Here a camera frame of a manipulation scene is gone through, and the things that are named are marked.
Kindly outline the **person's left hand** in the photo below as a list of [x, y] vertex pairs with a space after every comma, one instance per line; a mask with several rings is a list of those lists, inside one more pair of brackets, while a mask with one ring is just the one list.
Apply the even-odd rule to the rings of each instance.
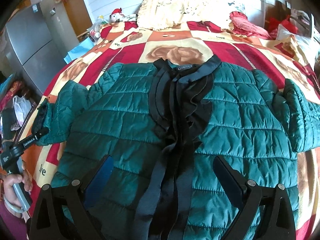
[[31, 192], [33, 184], [31, 182], [31, 176], [25, 167], [25, 162], [22, 164], [22, 174], [8, 174], [3, 180], [4, 188], [4, 205], [7, 210], [17, 218], [21, 218], [22, 214], [18, 212], [21, 209], [22, 204], [18, 200], [13, 186], [15, 184], [23, 183], [24, 189], [27, 192]]

